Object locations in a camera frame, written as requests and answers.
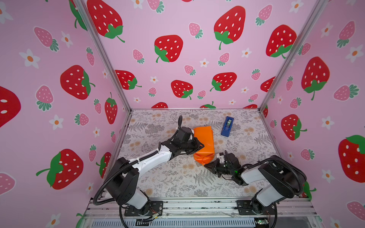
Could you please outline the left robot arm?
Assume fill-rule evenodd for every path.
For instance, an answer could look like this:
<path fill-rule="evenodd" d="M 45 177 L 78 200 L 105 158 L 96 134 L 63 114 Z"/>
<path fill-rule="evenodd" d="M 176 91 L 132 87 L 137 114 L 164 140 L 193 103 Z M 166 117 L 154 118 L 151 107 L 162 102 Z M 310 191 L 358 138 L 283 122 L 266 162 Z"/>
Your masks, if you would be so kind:
<path fill-rule="evenodd" d="M 192 129 L 180 126 L 171 138 L 160 142 L 157 149 L 146 155 L 131 160 L 118 159 L 107 177 L 105 189 L 118 205 L 130 205 L 146 214 L 151 201 L 137 189 L 139 178 L 162 163 L 180 155 L 194 154 L 203 148 L 204 144 L 194 136 Z"/>

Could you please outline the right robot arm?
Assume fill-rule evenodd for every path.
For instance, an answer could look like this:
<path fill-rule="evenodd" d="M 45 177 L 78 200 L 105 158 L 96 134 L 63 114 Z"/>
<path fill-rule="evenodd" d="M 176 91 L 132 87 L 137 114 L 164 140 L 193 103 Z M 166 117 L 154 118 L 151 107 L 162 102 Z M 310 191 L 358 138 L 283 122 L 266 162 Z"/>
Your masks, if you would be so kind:
<path fill-rule="evenodd" d="M 232 153 L 220 153 L 217 159 L 204 166 L 217 177 L 231 176 L 231 181 L 239 186 L 266 180 L 269 185 L 260 190 L 252 199 L 254 206 L 268 207 L 272 203 L 291 199 L 304 192 L 307 177 L 303 171 L 276 155 L 256 164 L 240 165 Z"/>

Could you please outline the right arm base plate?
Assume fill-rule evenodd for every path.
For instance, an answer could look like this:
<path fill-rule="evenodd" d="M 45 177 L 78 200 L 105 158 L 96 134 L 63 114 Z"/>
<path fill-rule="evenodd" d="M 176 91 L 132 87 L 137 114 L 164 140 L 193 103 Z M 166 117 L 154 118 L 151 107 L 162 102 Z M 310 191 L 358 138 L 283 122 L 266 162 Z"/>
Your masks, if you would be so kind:
<path fill-rule="evenodd" d="M 237 200 L 237 207 L 240 215 L 250 215 L 250 216 L 268 216 L 275 215 L 275 206 L 271 204 L 268 207 L 262 206 L 258 201 L 250 200 Z"/>

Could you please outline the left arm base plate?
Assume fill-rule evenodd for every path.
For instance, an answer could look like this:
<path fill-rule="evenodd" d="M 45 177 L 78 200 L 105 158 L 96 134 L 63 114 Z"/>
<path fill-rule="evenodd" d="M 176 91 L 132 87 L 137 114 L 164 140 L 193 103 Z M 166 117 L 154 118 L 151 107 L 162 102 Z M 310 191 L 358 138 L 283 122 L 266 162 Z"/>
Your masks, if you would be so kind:
<path fill-rule="evenodd" d="M 163 211 L 163 201 L 148 201 L 141 209 L 129 205 L 126 207 L 124 216 L 126 217 L 151 217 L 153 215 L 160 215 Z"/>

